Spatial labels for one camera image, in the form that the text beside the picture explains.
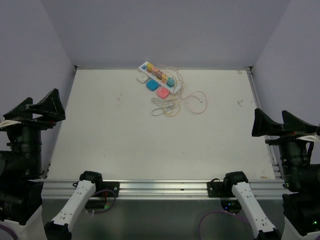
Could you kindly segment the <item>white power strip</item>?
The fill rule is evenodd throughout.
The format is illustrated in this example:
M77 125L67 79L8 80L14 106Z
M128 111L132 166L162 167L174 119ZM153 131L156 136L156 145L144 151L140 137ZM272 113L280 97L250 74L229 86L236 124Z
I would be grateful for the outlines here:
M151 80L158 83L160 87L164 87L170 94L178 94L182 90L182 84L169 72L162 71L154 64L146 61L138 67L138 70L145 74Z

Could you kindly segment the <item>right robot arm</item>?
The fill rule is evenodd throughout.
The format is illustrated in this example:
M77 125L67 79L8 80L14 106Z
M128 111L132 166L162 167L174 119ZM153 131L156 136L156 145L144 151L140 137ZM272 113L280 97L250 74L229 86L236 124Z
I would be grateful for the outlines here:
M279 148L283 171L284 231L280 233L268 219L242 171L227 173L223 192L235 196L243 209L256 240L318 240L320 238L320 166L311 164L312 151L320 127L282 111L277 123L260 108L254 111L253 137L275 136L265 143Z

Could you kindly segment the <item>pink plug adapter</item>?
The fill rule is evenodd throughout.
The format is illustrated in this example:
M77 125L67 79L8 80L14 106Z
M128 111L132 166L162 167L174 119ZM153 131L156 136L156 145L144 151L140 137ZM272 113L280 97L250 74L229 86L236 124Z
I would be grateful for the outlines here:
M156 91L156 95L161 99L167 98L169 94L170 92L164 87L160 87Z

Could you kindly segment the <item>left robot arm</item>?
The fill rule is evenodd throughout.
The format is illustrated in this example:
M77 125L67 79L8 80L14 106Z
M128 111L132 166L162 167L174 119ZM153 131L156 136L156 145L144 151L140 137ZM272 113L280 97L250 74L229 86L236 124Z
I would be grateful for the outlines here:
M0 229L13 240L70 240L87 201L103 193L102 175L85 171L64 207L43 224L41 133L65 118L59 90L54 88L38 103L26 98L0 123L10 148L0 152Z

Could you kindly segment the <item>white plug adapter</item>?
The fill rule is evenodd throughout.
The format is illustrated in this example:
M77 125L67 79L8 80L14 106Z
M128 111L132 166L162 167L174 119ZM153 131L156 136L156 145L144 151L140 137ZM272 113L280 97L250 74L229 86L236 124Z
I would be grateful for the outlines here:
M140 72L136 76L136 80L139 81L140 83L146 83L149 80L149 77L145 73Z

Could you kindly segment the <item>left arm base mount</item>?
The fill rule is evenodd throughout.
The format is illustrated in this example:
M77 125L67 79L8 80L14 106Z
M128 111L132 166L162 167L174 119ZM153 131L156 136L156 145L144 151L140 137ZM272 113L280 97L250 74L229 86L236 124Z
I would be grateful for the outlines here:
M120 191L120 183L118 181L103 181L101 187L98 190L110 190L115 193L115 197L117 198L119 196ZM113 195L111 193L100 193L98 195L102 198L112 197Z

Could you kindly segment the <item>blue plug adapter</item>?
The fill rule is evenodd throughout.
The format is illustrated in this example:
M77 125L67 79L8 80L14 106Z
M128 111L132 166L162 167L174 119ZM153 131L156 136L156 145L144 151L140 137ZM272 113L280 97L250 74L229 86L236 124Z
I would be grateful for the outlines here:
M151 79L146 83L146 87L153 92L159 87L159 84L155 80Z

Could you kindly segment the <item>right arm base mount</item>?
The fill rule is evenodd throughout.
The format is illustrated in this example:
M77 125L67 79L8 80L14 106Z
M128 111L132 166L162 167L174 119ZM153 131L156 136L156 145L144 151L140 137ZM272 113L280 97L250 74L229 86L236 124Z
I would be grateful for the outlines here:
M214 178L206 183L209 198L234 198L231 190L228 190L223 181Z

